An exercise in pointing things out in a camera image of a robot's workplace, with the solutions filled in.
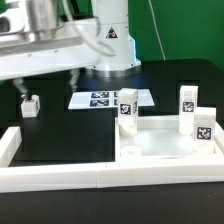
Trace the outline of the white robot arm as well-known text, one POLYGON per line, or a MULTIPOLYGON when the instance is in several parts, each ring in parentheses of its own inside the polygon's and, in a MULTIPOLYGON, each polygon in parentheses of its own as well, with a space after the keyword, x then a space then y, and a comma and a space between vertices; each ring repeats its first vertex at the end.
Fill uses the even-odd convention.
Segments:
POLYGON ((0 80, 11 79, 25 99, 23 79, 68 70, 77 88, 79 70, 122 77, 137 68, 129 34, 128 0, 90 0, 93 15, 77 0, 5 0, 0 14, 0 80))

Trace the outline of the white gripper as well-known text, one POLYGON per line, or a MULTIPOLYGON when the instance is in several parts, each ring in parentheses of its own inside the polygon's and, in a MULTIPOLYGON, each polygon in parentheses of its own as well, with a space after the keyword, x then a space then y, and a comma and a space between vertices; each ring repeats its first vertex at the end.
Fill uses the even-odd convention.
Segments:
POLYGON ((30 100, 31 94, 20 77, 72 69, 70 88, 75 92, 80 77, 80 70, 75 68, 94 65, 100 58, 75 28, 90 42, 96 41, 98 27, 94 19, 66 22, 51 40, 27 42, 19 33, 0 35, 0 80, 14 79, 21 97, 30 100))

